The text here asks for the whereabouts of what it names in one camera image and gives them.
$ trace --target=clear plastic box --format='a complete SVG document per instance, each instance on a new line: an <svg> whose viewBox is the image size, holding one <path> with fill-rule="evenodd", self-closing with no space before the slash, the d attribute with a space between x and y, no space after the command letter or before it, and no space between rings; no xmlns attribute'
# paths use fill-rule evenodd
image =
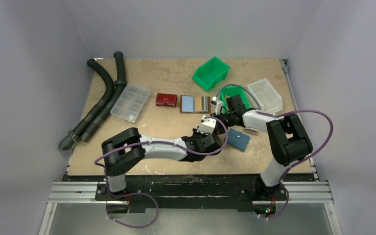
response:
<svg viewBox="0 0 376 235"><path fill-rule="evenodd" d="M150 90L146 87L127 84L110 114L125 121L135 123L148 100Z"/></svg>
<svg viewBox="0 0 376 235"><path fill-rule="evenodd" d="M273 88L267 78L247 85L247 89L257 99L262 111L274 114L283 109L282 97ZM257 108L256 102L249 94L247 94L247 97L252 106Z"/></svg>

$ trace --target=gray wall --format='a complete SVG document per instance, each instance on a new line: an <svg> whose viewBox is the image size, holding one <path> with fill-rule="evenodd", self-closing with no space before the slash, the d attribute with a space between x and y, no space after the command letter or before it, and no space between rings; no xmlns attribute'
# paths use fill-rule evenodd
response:
<svg viewBox="0 0 376 235"><path fill-rule="evenodd" d="M345 234L376 234L376 1L324 0L290 58L300 108L330 114L335 132L316 157ZM319 146L328 126L304 116Z"/></svg>
<svg viewBox="0 0 376 235"><path fill-rule="evenodd" d="M321 0L65 0L96 57L288 58Z"/></svg>
<svg viewBox="0 0 376 235"><path fill-rule="evenodd" d="M90 86L87 51L61 0L0 0L0 235L37 234Z"/></svg>

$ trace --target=red box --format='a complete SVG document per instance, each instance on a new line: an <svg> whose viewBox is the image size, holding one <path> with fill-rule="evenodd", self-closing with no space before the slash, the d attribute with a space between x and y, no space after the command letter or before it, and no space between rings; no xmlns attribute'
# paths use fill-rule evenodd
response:
<svg viewBox="0 0 376 235"><path fill-rule="evenodd" d="M156 95L156 106L176 107L178 96L176 94L158 93Z"/></svg>

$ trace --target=green plastic basket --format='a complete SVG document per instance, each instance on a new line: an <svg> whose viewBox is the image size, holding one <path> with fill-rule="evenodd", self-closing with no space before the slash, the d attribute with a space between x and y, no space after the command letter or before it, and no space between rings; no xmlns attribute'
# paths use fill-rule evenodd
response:
<svg viewBox="0 0 376 235"><path fill-rule="evenodd" d="M250 108L250 104L247 99L245 91L240 87L229 86L229 87L224 88L220 93L220 100L223 101L224 107L226 107L227 110L228 110L228 107L226 103L226 96L233 97L235 95L239 95L241 97L241 100L243 101L244 105L246 105L247 109Z"/></svg>
<svg viewBox="0 0 376 235"><path fill-rule="evenodd" d="M214 56L197 68L192 79L205 91L214 88L217 83L226 79L230 66Z"/></svg>

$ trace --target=black flexible hose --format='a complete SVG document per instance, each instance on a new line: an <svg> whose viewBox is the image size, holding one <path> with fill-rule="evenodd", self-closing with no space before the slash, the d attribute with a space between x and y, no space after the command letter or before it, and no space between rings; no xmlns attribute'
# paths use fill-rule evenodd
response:
<svg viewBox="0 0 376 235"><path fill-rule="evenodd" d="M88 60L87 66L92 68L100 75L101 79L103 79L106 89L97 104L93 106L92 109L87 113L87 115L77 124L77 126L73 130L68 131L68 135L64 137L62 141L60 141L58 147L62 150L70 149L75 142L80 141L80 136L89 126L91 121L93 121L97 114L104 108L106 103L109 102L115 90L113 79L111 78L109 73L99 63L96 62L96 60Z"/></svg>
<svg viewBox="0 0 376 235"><path fill-rule="evenodd" d="M110 110L112 109L113 105L119 99L119 96L122 94L123 89L126 87L126 70L124 67L124 60L123 60L123 53L117 51L113 54L116 60L116 68L117 68L117 81L115 82L116 90L112 95L109 103L104 106L104 108L100 111L97 117L90 123L90 125L86 128L84 133L81 135L81 139L85 142L88 142L94 133L98 130L100 125L107 119L110 115Z"/></svg>

